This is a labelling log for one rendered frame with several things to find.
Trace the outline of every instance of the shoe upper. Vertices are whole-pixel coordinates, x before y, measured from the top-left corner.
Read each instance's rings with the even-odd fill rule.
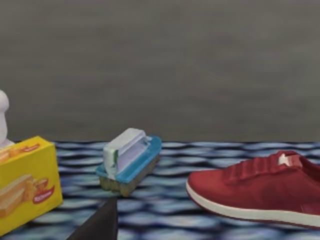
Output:
[[[320,167],[294,151],[193,172],[188,185],[224,206],[320,214]]]

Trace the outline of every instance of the sneaker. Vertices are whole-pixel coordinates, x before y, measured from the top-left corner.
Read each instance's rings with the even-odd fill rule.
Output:
[[[218,215],[320,228],[320,167],[294,151],[192,172],[186,190]]]

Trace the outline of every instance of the shoelace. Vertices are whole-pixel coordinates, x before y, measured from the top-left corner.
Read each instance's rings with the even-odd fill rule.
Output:
[[[268,157],[256,157],[231,165],[224,170],[225,177],[230,182],[245,180],[258,175],[275,174],[286,169],[284,164],[278,164],[279,154]]]

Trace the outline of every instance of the water pattern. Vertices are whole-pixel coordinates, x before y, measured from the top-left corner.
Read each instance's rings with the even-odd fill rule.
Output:
[[[64,240],[106,198],[94,171],[105,142],[56,142],[64,203],[2,240]],[[165,142],[153,174],[129,198],[120,197],[119,240],[320,240],[320,231],[215,216],[188,198],[190,172],[219,169],[277,150],[295,150],[320,164],[318,142]]]

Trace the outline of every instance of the shoe tongue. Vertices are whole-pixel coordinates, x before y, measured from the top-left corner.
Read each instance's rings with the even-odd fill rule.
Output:
[[[286,156],[285,154],[282,154],[278,159],[278,164],[285,164],[289,167],[299,167],[302,168],[302,163],[300,161],[300,156],[298,154],[296,155],[290,155]]]

